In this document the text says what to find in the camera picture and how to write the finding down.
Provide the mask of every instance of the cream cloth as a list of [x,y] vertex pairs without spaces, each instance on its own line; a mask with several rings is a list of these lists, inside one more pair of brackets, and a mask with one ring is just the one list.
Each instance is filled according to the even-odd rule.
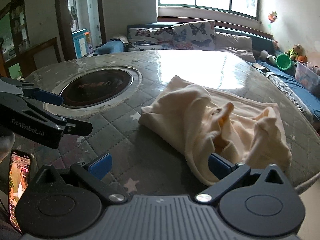
[[276,163],[284,171],[292,159],[277,104],[205,89],[178,76],[141,109],[139,123],[182,153],[208,186],[218,181],[208,168],[211,153],[253,169]]

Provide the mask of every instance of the blue gripper pad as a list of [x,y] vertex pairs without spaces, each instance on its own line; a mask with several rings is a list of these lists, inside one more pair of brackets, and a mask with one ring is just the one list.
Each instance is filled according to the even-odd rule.
[[33,97],[38,101],[51,105],[60,106],[63,103],[63,97],[45,90],[37,90],[33,93]]
[[208,160],[209,170],[219,179],[223,179],[235,170],[235,165],[221,159],[216,153],[211,153]]
[[103,179],[112,168],[112,157],[110,153],[100,155],[84,168],[97,179]]

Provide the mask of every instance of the beige cushion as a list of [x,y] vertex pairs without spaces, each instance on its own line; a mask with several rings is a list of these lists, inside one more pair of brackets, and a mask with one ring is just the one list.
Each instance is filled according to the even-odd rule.
[[216,33],[216,50],[230,52],[245,61],[256,62],[250,37]]

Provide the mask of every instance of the stuffed toy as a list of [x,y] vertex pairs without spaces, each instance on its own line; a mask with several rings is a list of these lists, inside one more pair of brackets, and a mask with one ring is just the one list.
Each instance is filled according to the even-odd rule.
[[300,56],[303,52],[301,45],[294,45],[292,49],[289,49],[285,53],[289,55],[292,61],[295,61],[298,56]]
[[272,41],[275,50],[279,50],[278,41]]
[[261,51],[261,53],[260,53],[260,59],[261,59],[262,61],[265,61],[265,62],[269,63],[270,65],[273,65],[273,66],[275,66],[275,67],[277,66],[277,64],[276,64],[276,57],[270,55],[266,50]]
[[307,56],[302,56],[302,55],[300,55],[300,56],[298,56],[298,57],[296,57],[296,61],[298,61],[298,62],[300,62],[300,63],[307,63]]

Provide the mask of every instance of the blue cabinet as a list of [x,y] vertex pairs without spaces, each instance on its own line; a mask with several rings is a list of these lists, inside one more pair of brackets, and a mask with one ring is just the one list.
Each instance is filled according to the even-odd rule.
[[81,58],[87,54],[87,41],[84,35],[86,32],[87,29],[83,29],[72,33],[77,58]]

